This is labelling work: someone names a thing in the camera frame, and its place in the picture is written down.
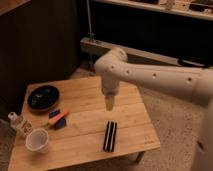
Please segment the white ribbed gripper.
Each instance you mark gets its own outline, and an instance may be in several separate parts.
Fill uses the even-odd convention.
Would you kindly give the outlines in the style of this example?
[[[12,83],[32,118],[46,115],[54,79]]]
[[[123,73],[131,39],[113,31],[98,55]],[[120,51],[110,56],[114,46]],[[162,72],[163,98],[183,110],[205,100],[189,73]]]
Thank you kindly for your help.
[[[105,97],[105,105],[107,111],[112,111],[115,104],[115,95],[118,94],[119,81],[112,78],[101,79],[102,93]]]

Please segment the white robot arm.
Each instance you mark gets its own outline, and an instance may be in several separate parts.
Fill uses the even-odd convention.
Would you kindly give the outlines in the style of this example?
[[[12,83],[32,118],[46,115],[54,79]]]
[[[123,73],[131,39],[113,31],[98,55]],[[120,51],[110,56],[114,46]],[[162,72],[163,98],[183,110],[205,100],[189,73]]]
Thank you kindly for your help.
[[[191,171],[213,171],[213,69],[131,64],[127,60],[127,53],[114,47],[95,62],[106,109],[113,109],[121,81],[202,106],[205,113]]]

